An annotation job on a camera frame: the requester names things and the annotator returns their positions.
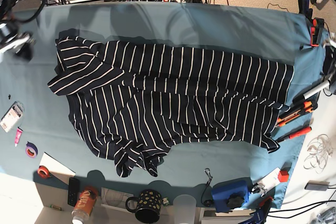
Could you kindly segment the red black clamp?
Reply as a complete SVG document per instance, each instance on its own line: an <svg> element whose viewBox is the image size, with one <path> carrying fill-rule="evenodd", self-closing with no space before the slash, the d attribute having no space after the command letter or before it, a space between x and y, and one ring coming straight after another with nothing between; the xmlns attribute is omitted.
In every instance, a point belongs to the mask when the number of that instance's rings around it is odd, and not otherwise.
<svg viewBox="0 0 336 224"><path fill-rule="evenodd" d="M324 19L314 18L310 27L310 46L318 47L321 42L321 37L324 31Z"/></svg>

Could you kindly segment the black mug gold leaves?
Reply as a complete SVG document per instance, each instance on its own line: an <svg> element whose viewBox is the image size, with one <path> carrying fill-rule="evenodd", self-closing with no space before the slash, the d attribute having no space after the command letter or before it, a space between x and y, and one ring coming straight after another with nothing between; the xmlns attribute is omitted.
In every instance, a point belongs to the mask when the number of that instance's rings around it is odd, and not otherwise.
<svg viewBox="0 0 336 224"><path fill-rule="evenodd" d="M137 197L129 197L125 201L125 208L141 223L156 223L160 219L162 202L158 191L145 189Z"/></svg>

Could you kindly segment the pink glue tube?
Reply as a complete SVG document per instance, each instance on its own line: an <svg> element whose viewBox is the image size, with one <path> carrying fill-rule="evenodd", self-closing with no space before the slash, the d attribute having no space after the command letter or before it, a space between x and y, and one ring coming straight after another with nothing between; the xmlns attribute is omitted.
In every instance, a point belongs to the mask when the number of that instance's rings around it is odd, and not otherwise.
<svg viewBox="0 0 336 224"><path fill-rule="evenodd" d="M18 127L16 129L16 136L15 136L15 140L14 140L15 147L17 147L17 145L18 145L22 133L23 133L23 130L20 127Z"/></svg>

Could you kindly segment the small red cube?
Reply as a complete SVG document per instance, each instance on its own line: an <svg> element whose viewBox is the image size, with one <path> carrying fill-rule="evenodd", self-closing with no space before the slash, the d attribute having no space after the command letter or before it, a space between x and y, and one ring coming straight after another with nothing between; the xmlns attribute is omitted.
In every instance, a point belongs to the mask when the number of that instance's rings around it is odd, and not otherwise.
<svg viewBox="0 0 336 224"><path fill-rule="evenodd" d="M280 183L285 183L289 179L289 173L286 170L280 170L278 173L278 180Z"/></svg>

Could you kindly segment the blue box with knob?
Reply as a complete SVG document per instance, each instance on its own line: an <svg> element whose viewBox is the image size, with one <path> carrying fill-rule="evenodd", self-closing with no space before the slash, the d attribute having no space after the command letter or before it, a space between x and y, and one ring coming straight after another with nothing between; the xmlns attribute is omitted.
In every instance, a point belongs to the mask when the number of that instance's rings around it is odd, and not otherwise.
<svg viewBox="0 0 336 224"><path fill-rule="evenodd" d="M213 188L211 191L216 212L229 213L249 202L249 189L245 180Z"/></svg>

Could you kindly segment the translucent plastic cup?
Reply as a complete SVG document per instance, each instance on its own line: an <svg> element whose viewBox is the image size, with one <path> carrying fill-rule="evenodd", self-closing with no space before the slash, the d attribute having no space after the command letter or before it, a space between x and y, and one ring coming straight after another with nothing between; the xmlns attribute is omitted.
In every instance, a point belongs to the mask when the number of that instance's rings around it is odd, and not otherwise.
<svg viewBox="0 0 336 224"><path fill-rule="evenodd" d="M179 195L173 201L174 223L193 224L196 214L196 199L191 195Z"/></svg>

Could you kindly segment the clear plastic blister pack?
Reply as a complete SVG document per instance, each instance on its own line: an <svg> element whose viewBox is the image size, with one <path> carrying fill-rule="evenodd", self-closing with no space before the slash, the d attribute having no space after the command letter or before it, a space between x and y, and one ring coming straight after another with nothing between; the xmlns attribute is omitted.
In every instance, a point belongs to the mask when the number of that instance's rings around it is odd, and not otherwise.
<svg viewBox="0 0 336 224"><path fill-rule="evenodd" d="M24 105L15 101L1 118L1 128L8 133L23 118L24 111Z"/></svg>

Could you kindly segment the black remote control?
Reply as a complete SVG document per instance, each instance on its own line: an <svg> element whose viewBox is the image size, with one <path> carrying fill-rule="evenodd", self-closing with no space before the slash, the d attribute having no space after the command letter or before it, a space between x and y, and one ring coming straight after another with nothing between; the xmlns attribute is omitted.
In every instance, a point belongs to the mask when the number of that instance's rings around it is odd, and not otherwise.
<svg viewBox="0 0 336 224"><path fill-rule="evenodd" d="M68 205L75 206L78 200L80 181L74 177L69 178L68 184Z"/></svg>

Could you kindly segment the purple tape roll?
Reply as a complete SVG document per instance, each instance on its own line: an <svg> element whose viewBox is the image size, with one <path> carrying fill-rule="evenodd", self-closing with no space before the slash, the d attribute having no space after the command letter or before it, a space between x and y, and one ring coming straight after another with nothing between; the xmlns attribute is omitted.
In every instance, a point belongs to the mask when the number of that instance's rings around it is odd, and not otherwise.
<svg viewBox="0 0 336 224"><path fill-rule="evenodd" d="M27 156L31 158L35 158L38 155L37 147L31 142L27 142L25 152Z"/></svg>

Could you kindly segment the orange tape roll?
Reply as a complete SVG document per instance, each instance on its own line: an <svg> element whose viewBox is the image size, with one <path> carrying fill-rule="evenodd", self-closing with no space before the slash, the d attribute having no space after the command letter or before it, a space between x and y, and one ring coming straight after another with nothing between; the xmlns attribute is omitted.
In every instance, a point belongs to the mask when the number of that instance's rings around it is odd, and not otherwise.
<svg viewBox="0 0 336 224"><path fill-rule="evenodd" d="M47 167L40 165L38 170L37 170L37 174L40 178L42 179L48 179L51 177L50 172L48 170Z"/></svg>

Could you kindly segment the teal table cloth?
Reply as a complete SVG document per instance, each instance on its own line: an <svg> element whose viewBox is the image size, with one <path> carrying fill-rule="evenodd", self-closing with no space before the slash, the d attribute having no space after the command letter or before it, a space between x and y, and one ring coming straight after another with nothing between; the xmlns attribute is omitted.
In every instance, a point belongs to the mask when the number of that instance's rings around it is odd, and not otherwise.
<svg viewBox="0 0 336 224"><path fill-rule="evenodd" d="M246 143L180 144L169 152L152 177L135 168L127 178L116 174L113 161L92 154L71 125L65 97L48 88L57 64L55 40L76 35L93 41L129 39L163 42L171 46L224 49L292 64L295 74L287 100L320 78L324 49L310 48L308 21L303 15L272 9L178 3L113 3L47 7L36 21L22 26L34 34L34 56L25 62L11 55L1 63L1 114L19 101L24 115L23 136L17 147L15 130L1 132L1 172L33 184L64 189L54 178L41 179L36 171L45 152L76 173L82 185L107 187L136 194L153 188L169 199L180 194L201 195L204 169L214 185L246 178L256 181L276 167L290 173L298 167L303 137L283 142L271 154ZM38 149L28 157L27 142Z"/></svg>

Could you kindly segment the orange black utility knife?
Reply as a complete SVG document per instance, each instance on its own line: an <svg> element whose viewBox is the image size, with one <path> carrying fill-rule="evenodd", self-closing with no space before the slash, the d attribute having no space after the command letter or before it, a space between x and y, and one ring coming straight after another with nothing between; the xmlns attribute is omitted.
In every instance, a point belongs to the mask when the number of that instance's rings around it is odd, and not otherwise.
<svg viewBox="0 0 336 224"><path fill-rule="evenodd" d="M304 101L302 104L296 105L289 111L281 114L278 117L276 127L282 127L303 115L309 114L317 107L316 101Z"/></svg>

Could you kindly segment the navy white striped t-shirt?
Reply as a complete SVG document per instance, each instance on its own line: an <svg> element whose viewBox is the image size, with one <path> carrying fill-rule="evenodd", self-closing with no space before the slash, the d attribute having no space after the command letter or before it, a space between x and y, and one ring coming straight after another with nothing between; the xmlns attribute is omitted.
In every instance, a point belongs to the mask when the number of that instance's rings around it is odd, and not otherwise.
<svg viewBox="0 0 336 224"><path fill-rule="evenodd" d="M69 121L92 153L120 177L135 167L157 176L174 145L242 141L274 151L270 136L295 69L218 50L91 41L55 41L50 90L65 96Z"/></svg>

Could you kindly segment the white card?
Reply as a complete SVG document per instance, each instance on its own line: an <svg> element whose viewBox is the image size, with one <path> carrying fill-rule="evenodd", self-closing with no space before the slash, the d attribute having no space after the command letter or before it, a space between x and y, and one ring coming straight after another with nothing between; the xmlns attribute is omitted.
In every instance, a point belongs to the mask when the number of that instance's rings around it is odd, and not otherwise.
<svg viewBox="0 0 336 224"><path fill-rule="evenodd" d="M271 189L273 189L274 187L280 184L280 180L278 178L279 173L280 173L280 168L277 167L272 172L270 172L268 175L266 175L264 178L259 180L257 182L257 185L262 190L270 191Z"/></svg>

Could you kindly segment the white paper sheet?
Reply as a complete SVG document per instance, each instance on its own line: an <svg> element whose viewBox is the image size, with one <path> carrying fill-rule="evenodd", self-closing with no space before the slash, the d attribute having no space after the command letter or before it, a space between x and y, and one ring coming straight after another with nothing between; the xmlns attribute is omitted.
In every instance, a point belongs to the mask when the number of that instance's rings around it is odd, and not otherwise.
<svg viewBox="0 0 336 224"><path fill-rule="evenodd" d="M62 163L58 162L56 159L48 155L47 153L43 153L40 165L45 166L48 171L53 174L54 176L68 176L74 177L75 172L69 169L67 166L63 165Z"/></svg>

